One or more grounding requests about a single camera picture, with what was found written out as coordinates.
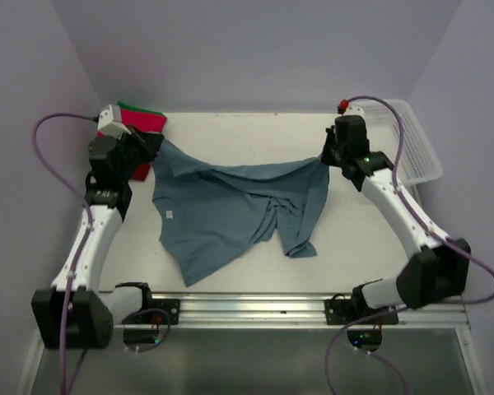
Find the blue-grey t shirt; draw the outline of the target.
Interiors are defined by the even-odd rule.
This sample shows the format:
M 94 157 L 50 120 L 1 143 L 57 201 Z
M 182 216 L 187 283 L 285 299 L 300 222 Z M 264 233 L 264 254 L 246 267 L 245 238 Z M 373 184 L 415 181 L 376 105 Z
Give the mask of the blue-grey t shirt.
M 169 141 L 151 167 L 160 242 L 192 286 L 278 233 L 289 258 L 317 252 L 310 238 L 329 192 L 318 157 L 266 165 L 211 165 Z

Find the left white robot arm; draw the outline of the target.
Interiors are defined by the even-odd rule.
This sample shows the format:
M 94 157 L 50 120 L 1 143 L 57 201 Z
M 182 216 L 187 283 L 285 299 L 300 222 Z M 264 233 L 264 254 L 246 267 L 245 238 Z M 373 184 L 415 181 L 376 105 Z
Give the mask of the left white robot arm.
M 130 128 L 120 137 L 99 135 L 90 142 L 91 169 L 80 195 L 86 206 L 72 250 L 50 287 L 36 290 L 31 299 L 46 348 L 104 349 L 115 324 L 127 317 L 145 323 L 154 315 L 147 283 L 120 283 L 106 299 L 99 284 L 132 199 L 129 181 L 140 165 L 156 159 L 163 140 L 160 133 Z

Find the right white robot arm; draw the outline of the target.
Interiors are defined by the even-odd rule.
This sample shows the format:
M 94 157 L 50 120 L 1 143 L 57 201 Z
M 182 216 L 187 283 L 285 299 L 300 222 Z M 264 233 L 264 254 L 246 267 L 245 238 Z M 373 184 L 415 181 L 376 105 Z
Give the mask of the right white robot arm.
M 381 308 L 403 304 L 418 309 L 462 295 L 468 276 L 469 244 L 462 238 L 452 240 L 433 225 L 394 174 L 386 154 L 371 151 L 364 118 L 340 116 L 326 133 L 322 164 L 341 169 L 343 177 L 376 206 L 408 259 L 397 276 L 354 288 L 352 317 L 368 323 Z

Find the red folded t shirt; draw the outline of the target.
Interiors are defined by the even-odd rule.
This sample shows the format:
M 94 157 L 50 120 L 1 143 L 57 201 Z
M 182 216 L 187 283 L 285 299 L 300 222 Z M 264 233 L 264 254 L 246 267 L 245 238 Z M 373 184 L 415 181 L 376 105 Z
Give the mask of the red folded t shirt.
M 157 116 L 155 114 L 147 114 L 134 112 L 127 109 L 121 109 L 123 124 L 127 127 L 133 126 L 142 132 L 158 132 L 162 130 L 167 122 L 167 117 Z

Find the white plastic basket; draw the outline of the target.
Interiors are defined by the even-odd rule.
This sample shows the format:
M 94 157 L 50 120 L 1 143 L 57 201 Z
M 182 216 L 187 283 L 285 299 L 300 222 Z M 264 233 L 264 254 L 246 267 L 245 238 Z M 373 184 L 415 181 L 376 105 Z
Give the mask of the white plastic basket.
M 404 100 L 389 100 L 394 108 L 391 112 L 383 104 L 373 100 L 352 102 L 361 107 L 365 114 L 367 136 L 372 151 L 384 152 L 394 160 L 398 150 L 398 140 L 403 128 L 403 149 L 398 165 L 398 177 L 408 188 L 438 180 L 442 167 L 429 140 L 412 111 Z

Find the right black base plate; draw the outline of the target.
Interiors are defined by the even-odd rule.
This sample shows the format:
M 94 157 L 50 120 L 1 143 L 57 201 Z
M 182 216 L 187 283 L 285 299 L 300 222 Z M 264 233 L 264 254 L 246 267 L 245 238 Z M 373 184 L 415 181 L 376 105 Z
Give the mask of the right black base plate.
M 364 317 L 367 317 L 364 324 L 399 324 L 398 314 L 392 313 L 388 307 L 379 309 L 356 307 L 352 300 L 343 294 L 335 294 L 324 300 L 324 316 L 330 326 L 346 325 Z

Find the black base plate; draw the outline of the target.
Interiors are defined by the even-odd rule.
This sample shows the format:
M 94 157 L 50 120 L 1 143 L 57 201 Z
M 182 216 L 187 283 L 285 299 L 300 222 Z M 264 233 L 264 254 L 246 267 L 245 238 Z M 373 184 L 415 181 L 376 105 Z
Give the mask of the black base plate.
M 179 323 L 181 301 L 179 299 L 153 299 L 151 308 L 153 312 L 150 316 L 150 324 L 154 328 L 166 325 L 169 319 L 171 325 Z
M 367 317 L 364 324 L 399 324 L 398 314 L 392 313 L 388 307 L 379 309 L 356 307 L 352 300 L 343 294 L 335 294 L 324 300 L 324 316 L 330 326 L 346 325 L 364 317 Z

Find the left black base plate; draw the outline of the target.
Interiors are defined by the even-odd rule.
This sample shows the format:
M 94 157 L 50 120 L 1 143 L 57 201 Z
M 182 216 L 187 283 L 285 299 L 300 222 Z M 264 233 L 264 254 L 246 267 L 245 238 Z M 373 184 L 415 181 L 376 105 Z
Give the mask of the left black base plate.
M 181 301 L 179 299 L 153 299 L 151 308 L 153 312 L 150 316 L 150 324 L 154 328 L 166 325 L 169 319 L 171 325 L 179 323 Z

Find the aluminium mounting rail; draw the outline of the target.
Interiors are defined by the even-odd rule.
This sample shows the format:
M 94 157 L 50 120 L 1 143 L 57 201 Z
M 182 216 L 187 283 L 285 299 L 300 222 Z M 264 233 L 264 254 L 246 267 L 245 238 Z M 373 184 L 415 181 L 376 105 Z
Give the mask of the aluminium mounting rail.
M 171 312 L 179 328 L 335 329 L 347 323 L 329 306 L 330 294 L 159 293 L 155 301 L 177 300 Z M 368 321 L 362 328 L 463 329 L 468 315 L 461 305 L 432 304 Z

